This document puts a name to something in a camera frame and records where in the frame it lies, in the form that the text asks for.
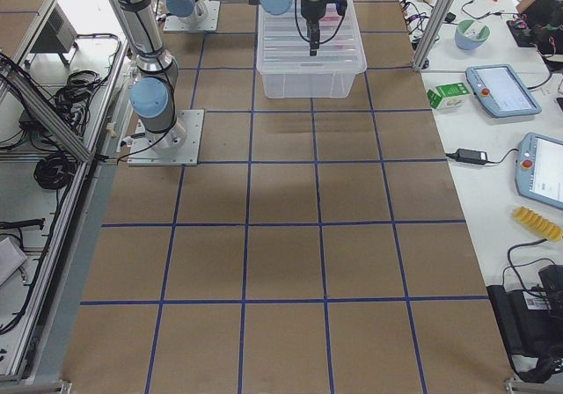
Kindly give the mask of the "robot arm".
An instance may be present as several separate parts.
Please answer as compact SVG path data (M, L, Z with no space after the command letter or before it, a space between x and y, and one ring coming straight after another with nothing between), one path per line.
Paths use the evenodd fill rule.
M310 51L320 46L319 21L331 0L193 0L226 1L259 5L271 15L281 15L295 4L302 5L302 15L311 32ZM152 0L109 0L115 15L133 48L141 73L130 92L130 102L141 119L148 143L156 149L181 146L187 131L179 124L175 110L174 89L178 64L160 37Z

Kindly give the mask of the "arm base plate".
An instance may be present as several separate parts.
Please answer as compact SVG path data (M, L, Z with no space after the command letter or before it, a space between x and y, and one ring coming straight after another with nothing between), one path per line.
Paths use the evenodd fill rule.
M165 33L215 32L220 10L219 1L165 0L168 10Z
M160 135L147 133L141 119L137 131L145 136L130 144L133 154L126 158L130 166L197 165L205 111L177 110L176 124L160 140Z

